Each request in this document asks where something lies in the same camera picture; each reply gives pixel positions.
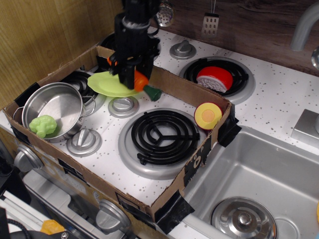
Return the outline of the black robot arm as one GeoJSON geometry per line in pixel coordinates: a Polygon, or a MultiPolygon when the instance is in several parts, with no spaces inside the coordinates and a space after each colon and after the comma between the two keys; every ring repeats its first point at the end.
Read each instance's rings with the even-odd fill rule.
{"type": "Polygon", "coordinates": [[[148,33],[159,6],[159,0],[124,0],[124,12],[115,16],[115,52],[108,58],[109,71],[130,90],[137,71],[150,78],[160,53],[160,40],[148,33]]]}

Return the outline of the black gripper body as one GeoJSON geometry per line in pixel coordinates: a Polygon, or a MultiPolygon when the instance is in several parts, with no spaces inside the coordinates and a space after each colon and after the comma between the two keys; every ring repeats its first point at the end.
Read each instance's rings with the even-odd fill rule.
{"type": "Polygon", "coordinates": [[[122,64],[136,65],[139,71],[140,56],[158,55],[157,49],[160,40],[148,33],[149,21],[145,23],[128,22],[125,14],[120,13],[115,17],[115,43],[116,50],[111,56],[112,61],[122,64]]]}

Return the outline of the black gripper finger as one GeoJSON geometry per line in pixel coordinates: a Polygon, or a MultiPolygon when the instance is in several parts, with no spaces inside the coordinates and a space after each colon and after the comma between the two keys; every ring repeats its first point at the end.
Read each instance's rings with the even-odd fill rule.
{"type": "Polygon", "coordinates": [[[153,70],[154,55],[151,53],[141,55],[139,58],[141,60],[139,64],[139,72],[142,73],[149,80],[153,70]]]}
{"type": "Polygon", "coordinates": [[[120,83],[125,85],[129,90],[134,89],[135,85],[135,66],[130,64],[120,64],[118,73],[120,83]]]}

